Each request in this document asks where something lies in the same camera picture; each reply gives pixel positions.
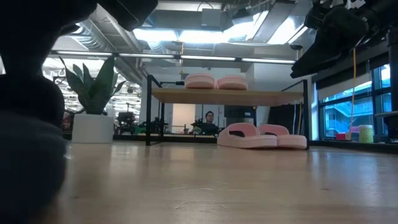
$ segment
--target person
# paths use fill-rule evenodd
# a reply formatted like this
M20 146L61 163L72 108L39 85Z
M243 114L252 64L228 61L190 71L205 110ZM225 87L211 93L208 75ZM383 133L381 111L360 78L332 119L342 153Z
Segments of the person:
M214 113L212 111L207 112L205 119L206 119L206 122L202 124L201 131L204 134L217 134L218 127L217 127L217 125L213 124Z

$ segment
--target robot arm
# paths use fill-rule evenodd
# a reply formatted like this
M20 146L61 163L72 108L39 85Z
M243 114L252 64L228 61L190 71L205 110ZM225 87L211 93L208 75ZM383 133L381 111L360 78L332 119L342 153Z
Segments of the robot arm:
M304 25L317 31L315 42L292 67L292 78L330 68L360 45L380 43L398 20L396 0L367 0L359 9L347 9L346 3L331 6L331 0L313 0Z

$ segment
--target wooden shelf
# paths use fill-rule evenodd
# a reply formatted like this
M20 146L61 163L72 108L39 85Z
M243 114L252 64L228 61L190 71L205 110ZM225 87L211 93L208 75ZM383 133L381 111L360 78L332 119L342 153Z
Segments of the wooden shelf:
M297 92L174 88L153 88L152 95L163 103L234 106L280 106L303 98L303 93Z

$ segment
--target yellow cable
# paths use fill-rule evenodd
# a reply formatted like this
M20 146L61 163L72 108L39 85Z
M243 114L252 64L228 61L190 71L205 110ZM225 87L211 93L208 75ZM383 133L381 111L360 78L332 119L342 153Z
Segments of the yellow cable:
M299 116L299 121L298 121L298 134L301 133L301 102L300 102L300 116Z
M353 132L354 122L354 102L355 102L355 86L356 86L356 49L354 49L354 87L353 87L353 99L351 101L351 122L349 126L349 140L351 140L351 134Z

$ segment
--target ceiling light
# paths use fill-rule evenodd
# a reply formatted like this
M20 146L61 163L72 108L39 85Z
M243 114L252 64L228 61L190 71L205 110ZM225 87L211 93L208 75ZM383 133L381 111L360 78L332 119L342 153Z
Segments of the ceiling light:
M218 2L211 2L210 1L210 5L202 3L200 4L200 2L193 2L193 1L189 1L189 2L182 2L182 1L178 1L178 2L173 2L173 1L159 1L158 5L156 6L156 10L173 10L173 11L197 11L198 7L199 11L201 11L202 9L220 9L222 7L222 3L218 3Z
M266 59L266 58L242 58L242 62L252 63L279 63L286 65L293 65L295 60L279 60L279 59Z
M173 30L135 29L134 35L139 40L147 42L176 41L177 35Z
M305 27L304 24L301 26L300 30L288 41L289 44L295 42L305 31L307 31L308 27Z
M291 17L288 17L275 31L268 44L285 44L288 42L301 28L295 27L295 22Z
M234 57L210 57L210 56L193 56L181 55L181 59L196 59L196 60L222 60L222 61L235 61Z
M252 30L254 22L243 22L236 24L231 28L223 32L226 40L236 39L242 37L244 40L245 36Z
M137 57L137 58L161 58L161 59L174 58L174 55L162 55L162 54L119 54L119 56Z
M218 44L225 42L225 38L221 31L185 30L179 41L193 44Z
M79 51L66 51L66 50L58 50L57 54L59 55L80 55L80 56L112 56L112 53L106 52L79 52Z

